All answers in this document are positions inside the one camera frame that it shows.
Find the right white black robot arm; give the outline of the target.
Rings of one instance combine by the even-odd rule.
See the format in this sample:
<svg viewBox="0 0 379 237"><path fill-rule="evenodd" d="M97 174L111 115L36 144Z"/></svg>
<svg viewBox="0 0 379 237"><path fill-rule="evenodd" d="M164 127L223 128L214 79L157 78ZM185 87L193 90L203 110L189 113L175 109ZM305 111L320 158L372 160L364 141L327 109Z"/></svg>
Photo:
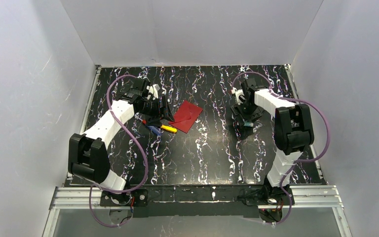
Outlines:
<svg viewBox="0 0 379 237"><path fill-rule="evenodd" d="M266 178L271 187L284 187L289 184L290 168L314 142L310 108L307 104L295 104L275 96L259 79L246 79L240 86L231 90L236 99L231 108L232 116L239 125L257 121L264 112L274 119L277 151Z"/></svg>

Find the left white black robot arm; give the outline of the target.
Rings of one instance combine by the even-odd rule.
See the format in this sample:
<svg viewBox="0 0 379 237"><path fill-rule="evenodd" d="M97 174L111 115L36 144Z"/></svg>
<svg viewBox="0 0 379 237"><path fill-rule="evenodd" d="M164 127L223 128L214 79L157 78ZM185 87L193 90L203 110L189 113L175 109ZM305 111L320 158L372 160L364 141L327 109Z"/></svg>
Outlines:
<svg viewBox="0 0 379 237"><path fill-rule="evenodd" d="M142 145L126 128L126 123L142 114L147 125L161 127L161 121L174 121L167 95L158 84L148 79L131 77L128 87L120 88L112 98L109 88L106 94L108 111L89 129L74 133L69 139L68 172L92 182L103 191L114 194L131 192L141 187L148 178L148 159ZM144 176L135 187L125 189L126 180L111 168L108 146L120 130L124 130L137 145L144 160Z"/></svg>

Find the red envelope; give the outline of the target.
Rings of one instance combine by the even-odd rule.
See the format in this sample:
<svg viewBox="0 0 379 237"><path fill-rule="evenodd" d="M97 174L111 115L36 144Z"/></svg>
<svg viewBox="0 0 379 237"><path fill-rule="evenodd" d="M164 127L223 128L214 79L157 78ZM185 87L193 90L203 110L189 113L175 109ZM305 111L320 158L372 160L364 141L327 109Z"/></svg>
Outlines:
<svg viewBox="0 0 379 237"><path fill-rule="evenodd" d="M184 101L174 114L174 121L169 124L178 130L188 133L203 109L189 101Z"/></svg>

